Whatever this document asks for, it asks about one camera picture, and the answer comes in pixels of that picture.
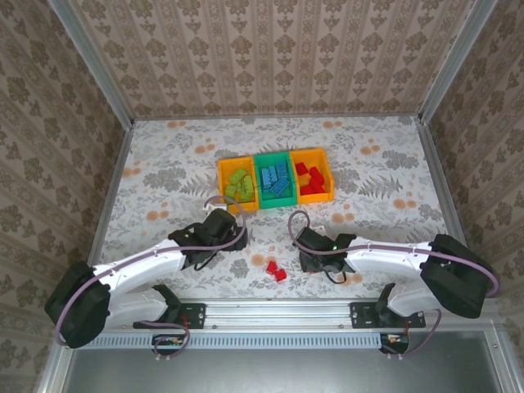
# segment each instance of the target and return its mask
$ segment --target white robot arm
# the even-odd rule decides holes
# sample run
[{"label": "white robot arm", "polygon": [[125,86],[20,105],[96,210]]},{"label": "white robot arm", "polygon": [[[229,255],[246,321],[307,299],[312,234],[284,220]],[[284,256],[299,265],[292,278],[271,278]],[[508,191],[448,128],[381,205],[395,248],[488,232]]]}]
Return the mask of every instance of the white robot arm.
[{"label": "white robot arm", "polygon": [[220,251],[239,251],[247,231],[226,210],[212,210],[203,223],[174,231],[155,246],[109,264],[72,265],[44,309],[70,348],[89,343],[104,328],[141,321],[175,323],[180,301],[164,285],[139,287],[167,273],[200,270]]}]

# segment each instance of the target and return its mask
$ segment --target patterned wallpaper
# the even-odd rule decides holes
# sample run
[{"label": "patterned wallpaper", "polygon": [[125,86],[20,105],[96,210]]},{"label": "patterned wallpaper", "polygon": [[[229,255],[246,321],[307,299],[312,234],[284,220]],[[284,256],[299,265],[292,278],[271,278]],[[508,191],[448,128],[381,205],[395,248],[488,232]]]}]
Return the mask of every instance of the patterned wallpaper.
[{"label": "patterned wallpaper", "polygon": [[498,1],[430,128],[468,243],[498,272],[524,365],[524,2]]},{"label": "patterned wallpaper", "polygon": [[43,312],[86,259],[123,137],[46,1],[0,2],[0,391],[32,391],[49,354]]},{"label": "patterned wallpaper", "polygon": [[72,0],[134,117],[417,112],[472,0]]}]

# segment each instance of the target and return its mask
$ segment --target gray floor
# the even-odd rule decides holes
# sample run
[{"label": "gray floor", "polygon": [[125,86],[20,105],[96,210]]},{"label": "gray floor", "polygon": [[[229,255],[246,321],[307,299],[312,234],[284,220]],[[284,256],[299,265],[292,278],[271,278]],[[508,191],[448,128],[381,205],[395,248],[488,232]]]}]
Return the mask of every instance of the gray floor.
[{"label": "gray floor", "polygon": [[500,392],[482,333],[437,333],[401,361],[378,350],[76,351],[66,392]]}]

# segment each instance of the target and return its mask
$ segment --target green tray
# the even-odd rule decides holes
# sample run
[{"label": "green tray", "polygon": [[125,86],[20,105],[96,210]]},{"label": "green tray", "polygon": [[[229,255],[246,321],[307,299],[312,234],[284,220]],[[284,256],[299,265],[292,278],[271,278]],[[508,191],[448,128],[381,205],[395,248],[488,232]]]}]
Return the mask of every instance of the green tray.
[{"label": "green tray", "polygon": [[[291,159],[287,151],[282,153],[260,154],[254,157],[256,182],[259,189],[259,200],[261,209],[271,209],[273,207],[293,206],[296,205],[296,183],[291,167]],[[270,190],[264,190],[262,187],[262,168],[277,166],[277,162],[284,161],[287,169],[287,180],[290,185],[284,191],[284,197],[278,198]]]}]

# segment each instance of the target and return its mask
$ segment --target blue block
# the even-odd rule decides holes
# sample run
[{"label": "blue block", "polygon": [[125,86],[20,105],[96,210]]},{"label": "blue block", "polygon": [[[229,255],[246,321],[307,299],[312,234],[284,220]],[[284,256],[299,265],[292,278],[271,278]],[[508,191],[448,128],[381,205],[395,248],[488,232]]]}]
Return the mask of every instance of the blue block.
[{"label": "blue block", "polygon": [[268,169],[269,169],[269,179],[271,180],[271,184],[275,184],[278,181],[277,171],[275,170],[274,166],[270,166]]},{"label": "blue block", "polygon": [[289,182],[287,181],[287,179],[285,178],[280,178],[274,186],[271,187],[271,191],[274,192],[274,194],[279,197],[279,198],[282,198],[283,197],[283,193],[284,193],[284,190],[286,189],[286,187],[289,186]]},{"label": "blue block", "polygon": [[279,161],[277,163],[277,175],[278,178],[287,178],[286,163],[284,161]]},{"label": "blue block", "polygon": [[264,190],[269,190],[271,188],[271,179],[267,168],[262,168],[262,188]]}]

